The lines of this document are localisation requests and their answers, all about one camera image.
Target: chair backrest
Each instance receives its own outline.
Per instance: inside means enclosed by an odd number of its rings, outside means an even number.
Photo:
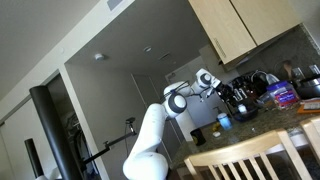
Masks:
[[[256,157],[260,157],[264,164],[263,167],[267,169],[270,177],[272,179],[278,179],[265,151],[279,144],[282,144],[284,147],[289,160],[293,163],[300,178],[304,180],[312,179],[284,129],[273,130],[217,150],[190,155],[185,159],[185,164],[195,179],[203,179],[199,168],[203,168],[204,166],[209,167],[215,179],[221,179],[221,176],[223,176],[224,179],[241,179],[239,175],[241,171],[238,171],[239,169],[242,170],[242,174],[244,174],[247,179],[253,179],[245,163],[246,161],[251,163],[259,179],[265,179],[262,168],[260,167],[262,163],[259,165],[256,161]]]
[[[300,125],[320,165],[320,116],[301,121]]]

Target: jar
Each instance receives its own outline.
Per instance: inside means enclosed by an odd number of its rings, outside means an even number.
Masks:
[[[267,86],[268,93],[278,109],[284,109],[298,102],[298,96],[294,87],[287,81],[279,81]]]

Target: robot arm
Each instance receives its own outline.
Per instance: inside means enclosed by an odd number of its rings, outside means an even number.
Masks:
[[[221,86],[221,81],[208,71],[200,69],[197,80],[190,86],[178,82],[164,90],[166,100],[162,104],[152,104],[144,116],[138,139],[123,165],[128,179],[164,180],[168,172],[168,163],[156,149],[161,143],[164,124],[167,117],[175,118],[187,108],[185,97],[200,95],[209,89],[207,97]]]

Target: kitchen counter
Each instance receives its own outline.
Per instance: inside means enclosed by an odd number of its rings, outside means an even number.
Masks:
[[[299,105],[292,106],[285,110],[265,111],[260,109],[257,117],[246,122],[231,120],[232,129],[225,131],[219,128],[221,135],[214,137],[212,135],[212,124],[201,128],[206,143],[196,146],[193,141],[184,141],[175,157],[172,159],[170,169],[184,167],[184,159],[191,154],[205,152],[213,149],[222,148],[240,141],[250,139],[273,129],[284,128],[290,137],[302,134],[299,122],[320,114],[297,114]]]

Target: upper cabinet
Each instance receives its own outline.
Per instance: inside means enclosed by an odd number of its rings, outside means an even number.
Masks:
[[[299,24],[287,0],[189,0],[224,64]]]

